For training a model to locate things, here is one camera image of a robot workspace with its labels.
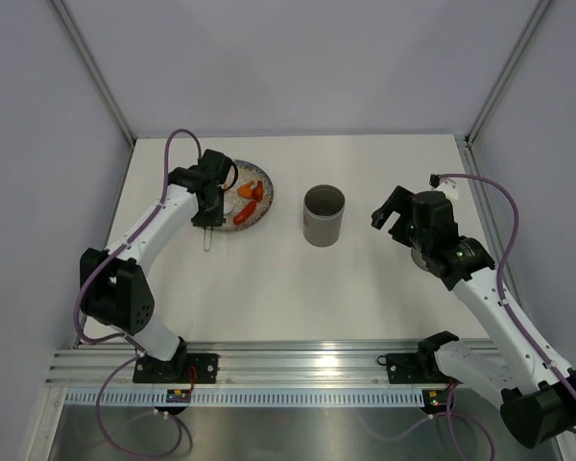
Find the orange carrot piece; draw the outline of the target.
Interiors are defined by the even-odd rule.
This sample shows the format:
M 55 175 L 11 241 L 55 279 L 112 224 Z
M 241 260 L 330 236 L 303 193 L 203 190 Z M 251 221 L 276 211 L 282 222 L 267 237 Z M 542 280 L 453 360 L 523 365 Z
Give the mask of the orange carrot piece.
M 253 181 L 241 185 L 237 190 L 238 195 L 250 200 L 252 198 L 252 185 Z

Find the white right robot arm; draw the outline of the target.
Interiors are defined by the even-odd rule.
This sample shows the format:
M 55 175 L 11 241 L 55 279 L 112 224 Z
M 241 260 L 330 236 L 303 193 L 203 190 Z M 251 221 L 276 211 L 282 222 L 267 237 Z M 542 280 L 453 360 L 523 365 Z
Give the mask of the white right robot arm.
M 498 278 L 492 257 L 459 233 L 451 201 L 440 190 L 398 186 L 372 214 L 381 229 L 410 249 L 414 262 L 439 279 L 488 333 L 505 364 L 472 352 L 449 331 L 429 336 L 409 354 L 380 357 L 392 383 L 463 383 L 496 407 L 524 447 L 532 449 L 576 427 L 576 369 L 543 338 Z

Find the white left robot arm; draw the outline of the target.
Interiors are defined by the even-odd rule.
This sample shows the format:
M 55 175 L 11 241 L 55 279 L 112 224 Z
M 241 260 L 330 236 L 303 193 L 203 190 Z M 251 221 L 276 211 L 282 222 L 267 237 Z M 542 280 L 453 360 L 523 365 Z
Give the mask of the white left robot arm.
M 225 222 L 227 178 L 238 178 L 234 161 L 205 150 L 197 163 L 164 171 L 159 199 L 126 234 L 102 251 L 88 249 L 80 259 L 80 313 L 113 328 L 138 353 L 138 365 L 153 382 L 176 382 L 188 370 L 186 342 L 155 313 L 147 275 L 164 247 L 186 224 L 216 228 Z

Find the pink handled metal tongs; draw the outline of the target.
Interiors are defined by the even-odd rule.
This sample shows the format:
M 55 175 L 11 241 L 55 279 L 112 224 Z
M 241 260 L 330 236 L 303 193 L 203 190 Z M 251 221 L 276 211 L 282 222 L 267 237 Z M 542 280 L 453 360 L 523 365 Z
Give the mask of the pink handled metal tongs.
M 214 231 L 215 231 L 214 227 L 205 227 L 204 228 L 203 249 L 204 249 L 205 253 L 209 253 L 212 249 Z

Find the red sausage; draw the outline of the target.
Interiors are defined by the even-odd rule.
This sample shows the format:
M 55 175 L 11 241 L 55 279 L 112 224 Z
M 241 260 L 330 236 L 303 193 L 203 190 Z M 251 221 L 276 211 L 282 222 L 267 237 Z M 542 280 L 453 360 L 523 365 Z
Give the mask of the red sausage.
M 250 201 L 238 214 L 233 217 L 233 224 L 235 226 L 243 225 L 256 211 L 257 202 Z

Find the grey cylindrical lunch box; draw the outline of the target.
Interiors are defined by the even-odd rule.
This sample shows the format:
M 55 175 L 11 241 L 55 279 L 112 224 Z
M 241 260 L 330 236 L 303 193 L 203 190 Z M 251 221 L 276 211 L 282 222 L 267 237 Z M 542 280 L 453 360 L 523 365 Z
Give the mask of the grey cylindrical lunch box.
M 346 198 L 330 184 L 310 188 L 303 198 L 303 236 L 318 248 L 334 245 L 340 237 Z

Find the orange chicken drumstick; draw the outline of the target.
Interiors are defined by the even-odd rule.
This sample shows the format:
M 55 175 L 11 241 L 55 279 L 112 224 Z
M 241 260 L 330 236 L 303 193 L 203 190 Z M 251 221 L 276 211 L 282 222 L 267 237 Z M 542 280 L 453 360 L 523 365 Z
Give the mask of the orange chicken drumstick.
M 260 203 L 264 198 L 264 186 L 262 181 L 258 181 L 256 187 L 251 191 L 251 199 Z

